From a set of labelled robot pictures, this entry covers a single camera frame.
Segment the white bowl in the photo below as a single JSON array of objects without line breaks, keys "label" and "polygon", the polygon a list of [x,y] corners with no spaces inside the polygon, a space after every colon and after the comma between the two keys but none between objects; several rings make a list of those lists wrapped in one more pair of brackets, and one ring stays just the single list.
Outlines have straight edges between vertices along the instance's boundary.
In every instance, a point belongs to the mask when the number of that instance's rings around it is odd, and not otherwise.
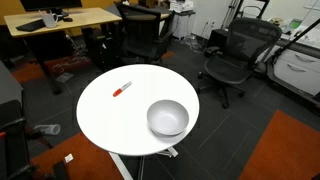
[{"label": "white bowl", "polygon": [[156,133],[174,136],[182,133],[189,124],[186,108],[173,100],[159,100],[147,110],[147,122]]}]

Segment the black cabinet at left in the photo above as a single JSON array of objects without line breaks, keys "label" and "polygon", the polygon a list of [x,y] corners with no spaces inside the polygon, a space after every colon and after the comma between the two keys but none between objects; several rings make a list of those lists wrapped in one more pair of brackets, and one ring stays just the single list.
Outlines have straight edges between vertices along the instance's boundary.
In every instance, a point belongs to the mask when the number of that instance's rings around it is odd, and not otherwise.
[{"label": "black cabinet at left", "polygon": [[0,180],[32,180],[22,110],[23,88],[0,62]]}]

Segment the round white table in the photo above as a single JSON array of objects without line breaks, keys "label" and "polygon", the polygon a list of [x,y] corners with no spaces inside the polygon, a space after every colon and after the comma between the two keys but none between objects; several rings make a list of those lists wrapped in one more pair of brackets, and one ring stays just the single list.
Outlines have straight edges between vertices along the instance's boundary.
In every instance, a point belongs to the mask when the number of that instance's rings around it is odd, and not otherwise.
[{"label": "round white table", "polygon": [[[132,81],[121,94],[113,93]],[[147,110],[156,101],[173,100],[189,114],[186,129],[174,136],[154,132]],[[198,95],[188,80],[165,67],[149,64],[126,65],[94,79],[77,102],[76,117],[83,134],[101,149],[140,159],[138,180],[145,179],[145,157],[171,150],[195,126],[200,111]]]}]

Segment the black office chair at desk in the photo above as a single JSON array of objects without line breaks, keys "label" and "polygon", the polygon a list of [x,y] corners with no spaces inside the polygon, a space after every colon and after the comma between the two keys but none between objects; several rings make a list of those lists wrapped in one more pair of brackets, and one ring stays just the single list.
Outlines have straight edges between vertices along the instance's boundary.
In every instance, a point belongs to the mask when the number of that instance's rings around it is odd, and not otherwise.
[{"label": "black office chair at desk", "polygon": [[172,37],[174,14],[163,18],[161,12],[115,2],[123,23],[122,49],[126,55],[142,58],[143,63],[159,64]]}]

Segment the white drawer cabinet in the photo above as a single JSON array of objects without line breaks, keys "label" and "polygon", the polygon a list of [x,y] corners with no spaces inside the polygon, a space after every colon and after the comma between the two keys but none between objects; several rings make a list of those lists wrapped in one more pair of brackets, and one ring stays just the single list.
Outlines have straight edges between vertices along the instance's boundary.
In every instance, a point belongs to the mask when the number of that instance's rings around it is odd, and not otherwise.
[{"label": "white drawer cabinet", "polygon": [[296,96],[320,106],[320,62],[318,57],[275,45],[267,57],[267,75]]}]

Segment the white mug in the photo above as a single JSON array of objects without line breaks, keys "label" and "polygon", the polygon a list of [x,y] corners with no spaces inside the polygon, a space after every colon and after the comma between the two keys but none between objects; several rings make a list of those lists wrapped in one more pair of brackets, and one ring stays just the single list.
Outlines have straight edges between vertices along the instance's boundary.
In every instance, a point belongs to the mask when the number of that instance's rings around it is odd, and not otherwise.
[{"label": "white mug", "polygon": [[41,18],[47,28],[55,28],[58,22],[58,16],[51,11],[39,11]]}]

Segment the black computer mouse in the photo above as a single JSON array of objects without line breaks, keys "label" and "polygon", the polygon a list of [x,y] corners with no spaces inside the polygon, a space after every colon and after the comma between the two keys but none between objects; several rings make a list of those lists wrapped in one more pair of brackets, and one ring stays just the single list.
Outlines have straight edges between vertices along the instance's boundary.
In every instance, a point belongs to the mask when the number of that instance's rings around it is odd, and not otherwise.
[{"label": "black computer mouse", "polygon": [[73,22],[73,19],[72,18],[63,18],[63,21],[64,22]]}]

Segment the wooden desk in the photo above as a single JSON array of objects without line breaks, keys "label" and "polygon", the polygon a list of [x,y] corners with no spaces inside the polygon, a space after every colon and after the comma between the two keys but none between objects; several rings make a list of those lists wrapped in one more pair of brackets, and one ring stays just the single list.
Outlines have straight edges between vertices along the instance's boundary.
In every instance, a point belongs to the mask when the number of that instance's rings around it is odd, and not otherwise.
[{"label": "wooden desk", "polygon": [[69,17],[72,22],[64,22],[61,18],[56,21],[56,26],[53,28],[43,27],[32,32],[19,31],[16,29],[17,26],[31,23],[33,21],[39,20],[41,15],[39,13],[28,13],[28,14],[18,14],[18,15],[6,15],[4,20],[9,29],[9,32],[14,38],[23,38],[29,47],[32,55],[38,61],[44,75],[46,76],[49,87],[54,94],[60,94],[62,89],[57,84],[56,79],[53,77],[52,73],[48,70],[45,65],[47,58],[41,57],[39,55],[40,50],[31,43],[31,39],[35,36],[65,31],[68,29],[79,28],[84,26],[99,25],[104,31],[107,30],[107,24],[112,22],[119,22],[122,20],[121,17],[112,14],[102,8],[79,8],[69,11]]}]

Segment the red and white marker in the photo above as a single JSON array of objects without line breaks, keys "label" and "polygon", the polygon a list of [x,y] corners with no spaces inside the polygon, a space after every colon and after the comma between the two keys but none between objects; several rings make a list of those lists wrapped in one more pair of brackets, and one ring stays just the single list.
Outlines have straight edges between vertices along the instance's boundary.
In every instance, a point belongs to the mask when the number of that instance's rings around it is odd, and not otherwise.
[{"label": "red and white marker", "polygon": [[132,81],[129,81],[128,83],[126,83],[125,85],[123,85],[121,88],[117,89],[114,93],[113,93],[113,97],[118,96],[119,94],[121,94],[124,90],[126,90],[128,87],[130,87],[132,85]]}]

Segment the clear plastic cup on floor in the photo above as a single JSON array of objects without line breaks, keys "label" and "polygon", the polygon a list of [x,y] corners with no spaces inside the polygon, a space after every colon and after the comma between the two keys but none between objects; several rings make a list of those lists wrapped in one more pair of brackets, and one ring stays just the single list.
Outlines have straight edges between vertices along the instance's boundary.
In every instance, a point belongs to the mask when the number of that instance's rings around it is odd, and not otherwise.
[{"label": "clear plastic cup on floor", "polygon": [[59,124],[36,125],[34,129],[39,130],[46,135],[58,135],[61,130],[61,126]]}]

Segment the small white tag on floor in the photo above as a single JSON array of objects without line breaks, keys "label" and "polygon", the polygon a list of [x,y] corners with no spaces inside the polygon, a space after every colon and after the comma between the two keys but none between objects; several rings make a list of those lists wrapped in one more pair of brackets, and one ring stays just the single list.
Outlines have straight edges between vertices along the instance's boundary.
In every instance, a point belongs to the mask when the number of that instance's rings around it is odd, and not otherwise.
[{"label": "small white tag on floor", "polygon": [[70,153],[67,156],[65,156],[64,159],[65,159],[66,163],[69,163],[69,162],[71,162],[73,160],[73,155]]}]

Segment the white printer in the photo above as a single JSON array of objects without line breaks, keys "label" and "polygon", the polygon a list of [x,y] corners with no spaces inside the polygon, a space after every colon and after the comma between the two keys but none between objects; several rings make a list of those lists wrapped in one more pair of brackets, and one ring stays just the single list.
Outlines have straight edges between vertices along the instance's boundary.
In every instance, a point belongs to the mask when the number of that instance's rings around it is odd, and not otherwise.
[{"label": "white printer", "polygon": [[169,0],[169,9],[178,13],[190,11],[193,9],[193,2],[191,0]]}]

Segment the black monitor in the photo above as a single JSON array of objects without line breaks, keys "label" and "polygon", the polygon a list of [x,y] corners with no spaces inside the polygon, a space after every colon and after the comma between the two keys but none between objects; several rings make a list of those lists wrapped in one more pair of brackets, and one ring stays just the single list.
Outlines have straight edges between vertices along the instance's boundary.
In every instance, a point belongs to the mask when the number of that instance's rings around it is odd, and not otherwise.
[{"label": "black monitor", "polygon": [[82,6],[81,0],[20,0],[20,2],[26,12],[42,10],[62,17],[68,16],[65,9]]}]

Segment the black mesh office chair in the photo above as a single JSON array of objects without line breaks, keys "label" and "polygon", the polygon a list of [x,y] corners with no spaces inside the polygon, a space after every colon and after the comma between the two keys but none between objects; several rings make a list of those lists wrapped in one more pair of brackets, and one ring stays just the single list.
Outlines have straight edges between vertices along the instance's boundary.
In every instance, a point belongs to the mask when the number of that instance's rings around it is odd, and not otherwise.
[{"label": "black mesh office chair", "polygon": [[217,90],[223,92],[223,108],[228,108],[230,101],[227,87],[239,91],[243,97],[246,92],[238,87],[249,79],[256,69],[264,70],[262,62],[256,62],[258,56],[280,39],[282,30],[267,21],[254,18],[237,18],[228,28],[227,39],[223,49],[209,47],[209,59],[204,63],[204,77],[215,81]]}]

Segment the black keyboard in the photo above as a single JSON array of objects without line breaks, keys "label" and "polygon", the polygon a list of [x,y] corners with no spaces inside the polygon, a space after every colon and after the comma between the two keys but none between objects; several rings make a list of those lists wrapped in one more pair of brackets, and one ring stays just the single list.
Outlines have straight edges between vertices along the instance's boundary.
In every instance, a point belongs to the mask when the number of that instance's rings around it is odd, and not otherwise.
[{"label": "black keyboard", "polygon": [[16,29],[19,31],[25,31],[25,32],[33,32],[38,29],[41,29],[45,26],[44,22],[42,19],[35,20],[20,26],[17,26]]}]

